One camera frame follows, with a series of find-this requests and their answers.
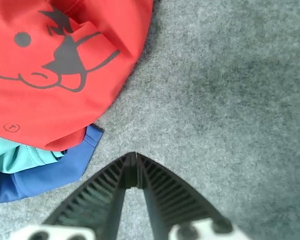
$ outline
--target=clothing pile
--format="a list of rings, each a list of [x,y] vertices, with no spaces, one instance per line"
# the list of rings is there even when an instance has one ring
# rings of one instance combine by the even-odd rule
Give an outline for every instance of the clothing pile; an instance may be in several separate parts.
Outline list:
[[[0,0],[0,203],[77,181],[153,0]]]

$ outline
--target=red t-shirt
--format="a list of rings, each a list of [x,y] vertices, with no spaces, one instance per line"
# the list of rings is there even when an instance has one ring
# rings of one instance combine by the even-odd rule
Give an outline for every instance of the red t-shirt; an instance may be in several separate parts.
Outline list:
[[[114,101],[153,0],[0,0],[0,137],[62,151]]]

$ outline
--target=teal shirt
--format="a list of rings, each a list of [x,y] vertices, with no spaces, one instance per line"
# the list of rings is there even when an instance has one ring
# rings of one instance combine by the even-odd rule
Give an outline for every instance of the teal shirt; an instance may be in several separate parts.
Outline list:
[[[42,150],[0,137],[0,172],[5,174],[56,163],[63,156],[63,152]]]

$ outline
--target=blue fabric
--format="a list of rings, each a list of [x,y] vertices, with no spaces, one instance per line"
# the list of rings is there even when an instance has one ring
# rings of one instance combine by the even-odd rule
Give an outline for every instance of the blue fabric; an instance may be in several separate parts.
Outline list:
[[[14,174],[0,172],[0,203],[33,197],[79,180],[102,134],[102,130],[90,125],[83,142],[68,149],[58,162]]]

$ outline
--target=carpet floor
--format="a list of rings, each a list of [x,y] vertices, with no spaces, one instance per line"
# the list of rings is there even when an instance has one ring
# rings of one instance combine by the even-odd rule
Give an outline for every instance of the carpet floor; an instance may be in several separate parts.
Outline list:
[[[144,53],[97,124],[105,133],[81,181],[0,204],[0,240],[130,151],[252,239],[300,240],[300,0],[156,0]],[[152,236],[142,192],[128,190],[118,239]]]

